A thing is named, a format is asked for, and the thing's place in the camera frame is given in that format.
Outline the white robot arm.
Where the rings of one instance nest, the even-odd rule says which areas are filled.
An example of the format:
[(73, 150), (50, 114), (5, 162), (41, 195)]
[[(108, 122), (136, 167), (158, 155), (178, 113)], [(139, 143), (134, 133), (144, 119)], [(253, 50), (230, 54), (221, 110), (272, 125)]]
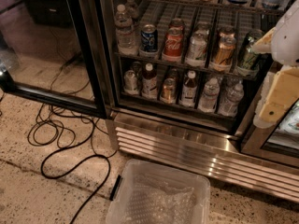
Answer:
[(256, 127), (267, 129), (277, 124), (299, 99), (299, 0), (252, 49), (257, 54), (270, 54), (274, 62), (282, 65), (264, 80), (253, 119)]

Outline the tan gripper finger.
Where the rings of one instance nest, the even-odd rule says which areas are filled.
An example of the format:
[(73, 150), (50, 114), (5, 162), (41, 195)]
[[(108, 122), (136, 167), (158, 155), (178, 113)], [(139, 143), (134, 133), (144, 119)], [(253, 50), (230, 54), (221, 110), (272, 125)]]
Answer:
[(273, 27), (262, 38), (260, 38), (258, 41), (256, 41), (252, 46), (253, 52), (256, 54), (270, 53), (271, 52), (272, 36), (275, 31), (276, 31), (276, 28)]
[(283, 65), (276, 73), (268, 72), (263, 81), (253, 124), (261, 129), (274, 126), (298, 99), (299, 67)]

